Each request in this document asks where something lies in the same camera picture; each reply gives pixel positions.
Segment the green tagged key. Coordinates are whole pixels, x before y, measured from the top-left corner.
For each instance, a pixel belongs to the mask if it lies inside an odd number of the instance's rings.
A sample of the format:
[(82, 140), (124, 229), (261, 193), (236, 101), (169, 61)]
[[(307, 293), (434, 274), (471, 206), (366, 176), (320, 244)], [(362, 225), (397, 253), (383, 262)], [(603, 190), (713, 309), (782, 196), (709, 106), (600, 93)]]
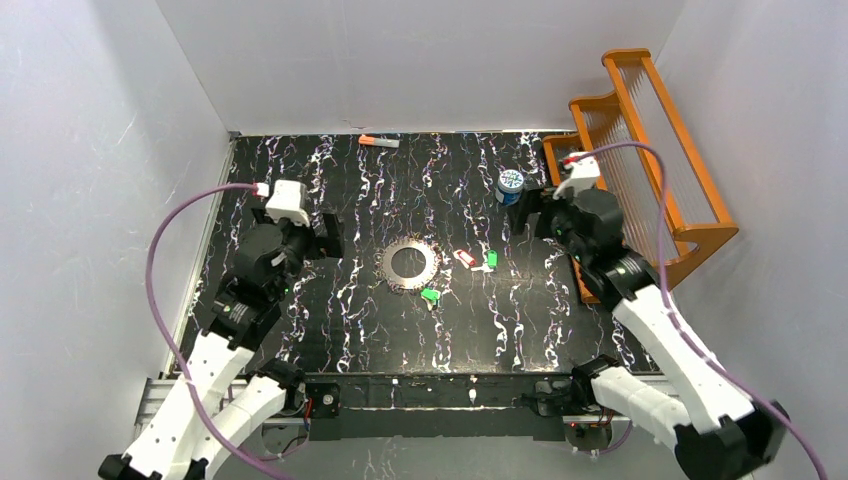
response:
[(489, 249), (484, 252), (485, 270), (492, 272), (498, 268), (499, 256), (494, 249)]
[(436, 308), (439, 305), (441, 293), (431, 288), (424, 288), (420, 291), (420, 297), (428, 304), (428, 308)]

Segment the round metal key organizer disc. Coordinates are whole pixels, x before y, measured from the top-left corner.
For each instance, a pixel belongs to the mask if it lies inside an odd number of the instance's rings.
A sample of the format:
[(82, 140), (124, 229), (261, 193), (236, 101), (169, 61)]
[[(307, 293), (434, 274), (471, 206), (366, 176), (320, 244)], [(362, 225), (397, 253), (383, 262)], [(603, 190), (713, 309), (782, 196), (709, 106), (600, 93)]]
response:
[(419, 291), (435, 279), (440, 263), (435, 244), (411, 236), (398, 237), (378, 255), (376, 274), (393, 291)]

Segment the red tagged key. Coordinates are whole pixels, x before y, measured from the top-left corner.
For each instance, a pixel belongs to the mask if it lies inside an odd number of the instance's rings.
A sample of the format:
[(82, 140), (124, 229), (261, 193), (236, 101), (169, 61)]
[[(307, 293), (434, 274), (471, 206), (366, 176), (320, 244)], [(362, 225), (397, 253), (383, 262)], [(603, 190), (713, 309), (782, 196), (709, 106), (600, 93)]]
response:
[(477, 265), (477, 260), (466, 250), (455, 250), (453, 255), (467, 269), (471, 269)]

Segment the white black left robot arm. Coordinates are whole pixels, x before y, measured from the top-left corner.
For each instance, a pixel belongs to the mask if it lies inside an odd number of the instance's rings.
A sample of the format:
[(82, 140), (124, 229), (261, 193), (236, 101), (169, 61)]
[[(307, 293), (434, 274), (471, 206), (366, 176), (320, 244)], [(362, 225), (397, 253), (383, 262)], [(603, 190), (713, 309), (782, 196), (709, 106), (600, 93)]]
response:
[(265, 420), (289, 405), (303, 383), (294, 364), (270, 360), (249, 375), (246, 388), (216, 414), (231, 383), (255, 356), (282, 315), (280, 303), (304, 263), (344, 254), (343, 224), (329, 212), (322, 232), (263, 209), (239, 240), (232, 265), (195, 339), (182, 374), (137, 439), (105, 457), (102, 479), (211, 479)]

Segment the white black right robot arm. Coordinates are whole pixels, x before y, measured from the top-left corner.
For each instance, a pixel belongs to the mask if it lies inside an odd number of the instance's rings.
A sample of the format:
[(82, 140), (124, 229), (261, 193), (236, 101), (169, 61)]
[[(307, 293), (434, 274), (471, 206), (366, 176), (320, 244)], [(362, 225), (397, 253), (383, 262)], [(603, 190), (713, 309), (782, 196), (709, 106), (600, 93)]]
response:
[(532, 214), (535, 237), (557, 241), (577, 261), (586, 288), (637, 337), (676, 393), (601, 355), (573, 368), (572, 404), (624, 414), (672, 451), (690, 479), (740, 479), (771, 463), (787, 433), (782, 406), (751, 399), (711, 368), (710, 352), (663, 299), (657, 270), (625, 243), (616, 197), (596, 188), (565, 198), (551, 188), (527, 190), (510, 208), (515, 234)]

